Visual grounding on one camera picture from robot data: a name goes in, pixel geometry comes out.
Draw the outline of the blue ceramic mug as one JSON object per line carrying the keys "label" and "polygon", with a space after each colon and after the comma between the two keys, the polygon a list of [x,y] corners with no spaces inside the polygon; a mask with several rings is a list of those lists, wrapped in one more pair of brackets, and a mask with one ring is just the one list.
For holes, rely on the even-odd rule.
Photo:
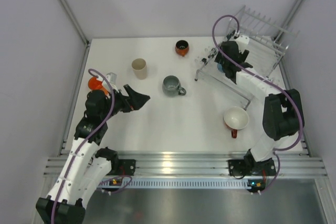
{"label": "blue ceramic mug", "polygon": [[218,69],[219,72],[224,73],[223,66],[221,64],[219,64],[219,63],[217,64],[217,69]]}

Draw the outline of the grey ceramic mug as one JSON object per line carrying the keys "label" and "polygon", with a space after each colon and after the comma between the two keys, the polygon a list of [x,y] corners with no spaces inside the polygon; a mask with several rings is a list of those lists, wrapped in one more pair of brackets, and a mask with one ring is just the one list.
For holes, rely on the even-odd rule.
{"label": "grey ceramic mug", "polygon": [[167,76],[162,82],[163,93],[168,97],[178,95],[184,96],[187,94],[186,89],[181,86],[179,79],[176,76]]}

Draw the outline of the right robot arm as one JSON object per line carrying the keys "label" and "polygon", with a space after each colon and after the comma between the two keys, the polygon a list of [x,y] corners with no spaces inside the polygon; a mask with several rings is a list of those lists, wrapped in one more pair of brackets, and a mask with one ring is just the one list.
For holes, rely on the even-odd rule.
{"label": "right robot arm", "polygon": [[251,93],[264,106],[263,133],[245,154],[242,166],[232,172],[256,175],[274,164],[272,156],[281,150],[278,146],[281,141],[289,136],[297,136],[294,143],[283,148],[284,151],[292,149],[300,141],[305,124],[300,93],[296,89],[284,90],[260,76],[245,61],[248,50],[241,51],[236,41],[224,41],[216,47],[218,54],[215,62],[221,65],[225,77]]}

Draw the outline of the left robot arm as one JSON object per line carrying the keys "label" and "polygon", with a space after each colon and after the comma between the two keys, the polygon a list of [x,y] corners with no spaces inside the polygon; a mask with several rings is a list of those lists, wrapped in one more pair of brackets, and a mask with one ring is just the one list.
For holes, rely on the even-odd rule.
{"label": "left robot arm", "polygon": [[103,178],[119,170],[117,151],[100,146],[108,129],[107,121],[119,112],[140,110],[150,99],[127,84],[124,89],[126,95],[115,89],[87,94],[86,109],[60,175],[47,196],[36,203],[44,223],[82,223],[88,202]]}

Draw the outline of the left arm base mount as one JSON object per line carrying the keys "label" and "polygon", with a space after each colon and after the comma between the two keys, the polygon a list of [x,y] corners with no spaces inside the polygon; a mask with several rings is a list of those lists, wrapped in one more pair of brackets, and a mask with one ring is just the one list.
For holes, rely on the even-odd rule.
{"label": "left arm base mount", "polygon": [[133,176],[136,169],[135,159],[119,159],[118,165],[112,175],[129,175]]}

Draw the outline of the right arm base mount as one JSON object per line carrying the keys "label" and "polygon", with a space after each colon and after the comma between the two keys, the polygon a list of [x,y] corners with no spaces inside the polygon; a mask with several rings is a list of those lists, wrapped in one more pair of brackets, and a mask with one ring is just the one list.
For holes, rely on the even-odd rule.
{"label": "right arm base mount", "polygon": [[229,175],[235,179],[243,179],[249,174],[247,165],[243,159],[228,160]]}

